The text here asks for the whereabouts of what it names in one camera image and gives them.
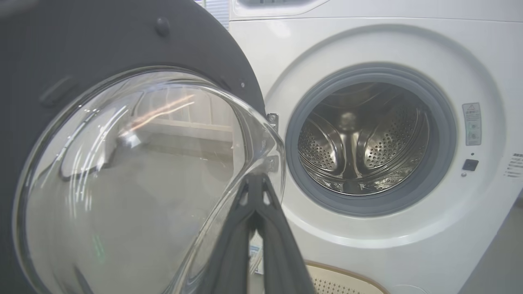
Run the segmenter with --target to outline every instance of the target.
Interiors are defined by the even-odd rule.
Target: gray rubber seal
[[[429,146],[416,172],[396,187],[372,196],[347,196],[328,190],[309,176],[300,162],[298,138],[307,116],[323,99],[344,87],[364,82],[389,83],[417,95],[432,114]],[[429,79],[395,64],[362,64],[333,74],[302,98],[287,128],[287,163],[301,190],[319,205],[352,216],[380,216],[411,206],[439,184],[454,156],[456,133],[447,98]]]

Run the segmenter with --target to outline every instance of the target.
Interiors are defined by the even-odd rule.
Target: gray sticker
[[[481,111],[479,103],[463,104],[465,115],[466,142],[469,145],[481,145]]]

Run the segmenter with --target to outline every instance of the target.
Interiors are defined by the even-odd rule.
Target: black square latch
[[[478,163],[479,161],[477,160],[467,159],[465,160],[465,164],[463,164],[463,169],[466,171],[475,171]]]

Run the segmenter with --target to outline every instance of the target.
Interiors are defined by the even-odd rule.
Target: transparent door glass
[[[197,287],[241,178],[267,173],[281,197],[284,163],[265,119],[203,77],[122,73],[37,142],[14,207],[18,258],[40,293]]]

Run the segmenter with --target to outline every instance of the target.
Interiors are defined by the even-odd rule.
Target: washing machine door
[[[243,175],[282,191],[247,59],[192,0],[30,4],[0,6],[3,289],[194,286]]]

